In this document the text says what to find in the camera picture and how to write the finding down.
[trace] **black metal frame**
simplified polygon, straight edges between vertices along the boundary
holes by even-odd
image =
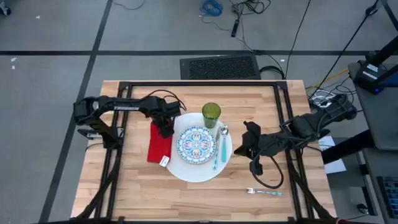
[[[234,82],[234,81],[220,81],[220,82],[213,82],[213,81],[202,81],[202,82],[190,82],[190,81],[181,81],[181,82],[120,82],[118,86],[118,97],[123,97],[123,92],[127,90],[127,95],[126,98],[131,98],[132,96],[132,90],[135,86],[271,86],[273,87],[274,94],[275,94],[275,103],[277,106],[277,112],[278,112],[278,117],[280,124],[285,123],[284,119],[284,114],[282,110],[282,103],[280,99],[280,94],[279,90],[281,89],[284,94],[284,100],[286,104],[286,109],[287,109],[287,114],[289,119],[293,118],[293,111],[292,111],[292,106],[290,104],[290,98],[289,98],[289,91],[287,87],[287,82],[282,81],[282,82],[259,82],[259,81],[250,81],[250,82]],[[111,127],[113,128],[118,128],[118,118],[119,118],[119,113],[122,113],[120,111],[115,111],[113,114],[113,120],[112,120],[112,125]],[[121,127],[123,130],[126,130],[127,126],[127,116],[128,116],[128,111],[123,111],[123,118],[122,118],[122,123]],[[62,221],[62,222],[55,222],[55,223],[90,223],[90,222],[108,222],[108,223],[132,223],[132,222],[127,222],[124,221],[123,217],[118,222],[111,222],[112,218],[112,212],[113,212],[113,206],[114,206],[114,200],[116,196],[116,187],[118,184],[118,177],[119,177],[119,169],[120,169],[120,162],[121,162],[121,156],[123,152],[123,142],[124,142],[124,136],[125,134],[120,136],[120,141],[121,141],[121,147],[117,149],[107,149],[106,150],[106,155],[104,159],[104,166],[103,166],[103,172],[101,176],[101,185],[103,185],[106,182],[107,178],[111,178],[111,190],[110,190],[110,195],[109,195],[109,201],[108,201],[108,207],[106,210],[106,216],[101,217],[101,211],[102,211],[102,206],[103,206],[103,195],[100,201],[97,203],[95,207],[95,213],[94,213],[94,218],[84,218],[84,219],[71,219],[69,221]],[[116,158],[114,162],[114,169],[116,169],[116,173],[112,177],[108,177],[108,172],[109,172],[109,166],[111,163],[111,157],[112,157],[112,151],[116,150]],[[288,167],[288,172],[289,172],[289,179],[290,179],[290,187],[292,190],[292,197],[293,197],[293,202],[294,202],[294,208],[295,208],[295,213],[296,213],[296,218],[302,218],[302,211],[301,211],[301,206],[300,206],[300,199],[299,199],[299,194],[297,190],[297,184],[294,181],[294,179],[291,176],[291,169],[294,169],[293,166],[293,160],[292,156],[290,153],[290,150],[285,151],[286,155],[286,161],[289,166]],[[305,185],[307,185],[307,178],[305,176],[305,169],[303,165],[303,160],[301,157],[297,157],[297,165],[299,169],[299,174],[302,177]],[[305,199],[307,211],[308,211],[308,217],[309,218],[314,218],[313,216],[313,210],[312,207],[307,199]],[[282,224],[282,223],[291,223],[292,219],[289,219],[289,222],[262,222],[262,223],[275,223],[275,224]],[[176,222],[153,222],[153,221],[142,221],[142,222],[134,222],[134,223],[161,223],[161,224],[167,224],[167,223],[176,223]],[[178,222],[178,223],[197,223],[197,222]],[[212,223],[232,223],[232,222],[212,222]],[[258,222],[240,222],[240,223],[258,223]]]

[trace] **decorative plate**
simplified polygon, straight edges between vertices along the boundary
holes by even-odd
[[[216,151],[213,133],[201,126],[185,129],[177,140],[177,151],[181,158],[192,164],[208,161]]]

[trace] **butcher block tabletop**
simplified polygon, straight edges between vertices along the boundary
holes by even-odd
[[[294,115],[309,113],[303,81],[286,82]],[[119,81],[104,81],[100,95],[115,97],[118,85]],[[262,134],[280,131],[275,95],[271,86],[134,86],[132,98],[142,98],[158,89],[175,93],[187,107],[187,111],[182,113],[201,113],[202,106],[207,102],[219,104],[222,110],[220,120],[229,127],[233,150],[242,144],[242,134],[246,132],[244,121],[253,121],[260,125]],[[169,94],[155,93],[155,96],[165,95]],[[280,95],[284,118],[287,119],[282,91]],[[111,125],[112,117],[113,112],[110,111],[103,114],[101,119]],[[125,217],[125,220],[147,221],[287,221],[287,217],[295,217],[285,153],[278,153],[274,157],[285,177],[281,188],[274,191],[282,192],[283,196],[246,193],[248,187],[271,189],[263,187],[253,178],[249,171],[248,158],[234,154],[225,169],[215,178],[200,183],[185,182],[174,177],[166,168],[147,162],[150,122],[150,118],[145,118],[142,113],[130,112],[128,115],[113,220]],[[92,140],[88,144],[101,141]],[[318,147],[318,144],[313,142],[311,146]],[[102,144],[87,149],[72,217],[81,213],[98,191],[105,154]],[[277,185],[280,174],[275,164],[268,157],[261,157],[260,163],[264,174],[259,178],[269,185]],[[335,216],[320,152],[306,148],[303,163],[310,190],[330,214]],[[305,202],[299,187],[298,191],[302,213],[306,217]],[[109,189],[104,196],[102,217],[106,214],[108,198]]]

